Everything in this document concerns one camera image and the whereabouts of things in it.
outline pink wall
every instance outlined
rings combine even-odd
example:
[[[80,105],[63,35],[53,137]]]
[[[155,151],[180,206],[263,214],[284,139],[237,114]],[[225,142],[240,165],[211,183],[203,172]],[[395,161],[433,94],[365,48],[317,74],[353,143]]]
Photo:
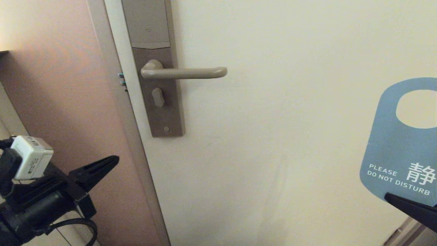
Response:
[[[53,161],[65,172],[108,155],[121,158],[90,192],[99,241],[159,245],[86,1],[0,0],[0,6],[0,50],[10,50],[0,58],[0,81],[29,133],[54,147]]]

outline white adapter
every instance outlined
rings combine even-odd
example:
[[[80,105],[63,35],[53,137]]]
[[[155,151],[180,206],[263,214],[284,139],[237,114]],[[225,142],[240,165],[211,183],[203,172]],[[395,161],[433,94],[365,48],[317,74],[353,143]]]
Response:
[[[43,177],[45,168],[53,156],[53,148],[37,137],[17,136],[11,149],[16,150],[23,159],[14,177],[16,180]]]

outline door handle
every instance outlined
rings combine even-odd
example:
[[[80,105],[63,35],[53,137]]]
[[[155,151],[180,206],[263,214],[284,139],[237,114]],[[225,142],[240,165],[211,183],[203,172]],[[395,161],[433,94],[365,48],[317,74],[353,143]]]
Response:
[[[141,69],[145,79],[212,79],[224,77],[226,67],[214,68],[164,68],[158,60],[148,61]]]

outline do not disturb sign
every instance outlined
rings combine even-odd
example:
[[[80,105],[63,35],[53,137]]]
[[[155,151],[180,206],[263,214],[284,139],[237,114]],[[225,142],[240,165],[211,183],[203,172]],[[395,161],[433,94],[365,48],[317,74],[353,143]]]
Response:
[[[383,93],[361,165],[360,179],[382,200],[386,193],[392,193],[434,206],[437,204],[437,127],[410,127],[396,116],[401,97],[415,90],[437,91],[437,79],[405,80]]]

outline white door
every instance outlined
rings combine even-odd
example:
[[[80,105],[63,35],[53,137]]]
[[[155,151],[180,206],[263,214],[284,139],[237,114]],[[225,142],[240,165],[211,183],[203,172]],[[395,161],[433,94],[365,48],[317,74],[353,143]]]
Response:
[[[407,217],[359,170],[379,97],[435,77],[437,3],[173,0],[186,134],[152,138],[119,0],[106,0],[173,246],[381,245]]]

